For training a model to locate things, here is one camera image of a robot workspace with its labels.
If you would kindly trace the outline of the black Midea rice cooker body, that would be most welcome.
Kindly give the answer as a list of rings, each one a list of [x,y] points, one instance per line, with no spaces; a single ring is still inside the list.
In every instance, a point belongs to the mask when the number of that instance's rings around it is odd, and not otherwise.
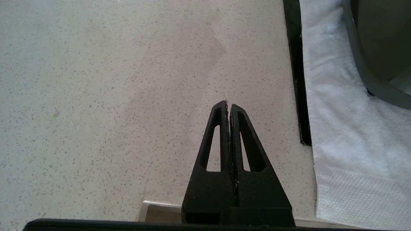
[[[411,0],[342,0],[342,7],[367,91],[411,111]]]

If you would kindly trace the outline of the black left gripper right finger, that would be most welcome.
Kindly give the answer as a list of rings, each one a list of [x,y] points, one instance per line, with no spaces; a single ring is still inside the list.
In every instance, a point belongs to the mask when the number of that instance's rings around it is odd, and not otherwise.
[[[230,116],[235,206],[230,223],[294,225],[292,206],[246,113],[233,104]]]

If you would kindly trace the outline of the black flat strip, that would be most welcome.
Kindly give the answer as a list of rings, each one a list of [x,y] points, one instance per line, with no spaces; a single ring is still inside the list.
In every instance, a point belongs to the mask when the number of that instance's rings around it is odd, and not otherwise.
[[[303,66],[302,21],[300,0],[282,0],[292,65],[300,142],[312,146],[307,108],[306,86]]]

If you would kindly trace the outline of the white cloth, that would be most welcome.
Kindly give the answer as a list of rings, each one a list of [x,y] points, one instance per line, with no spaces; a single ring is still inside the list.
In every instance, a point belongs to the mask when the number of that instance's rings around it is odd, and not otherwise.
[[[316,217],[411,230],[411,111],[367,93],[342,0],[300,0],[300,7]]]

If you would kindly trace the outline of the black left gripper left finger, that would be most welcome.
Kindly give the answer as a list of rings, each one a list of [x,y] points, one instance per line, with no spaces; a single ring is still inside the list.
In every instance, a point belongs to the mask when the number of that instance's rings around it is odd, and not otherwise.
[[[207,170],[214,130],[220,133],[220,171]],[[222,214],[235,205],[228,105],[225,100],[211,109],[181,206],[182,223],[220,223]]]

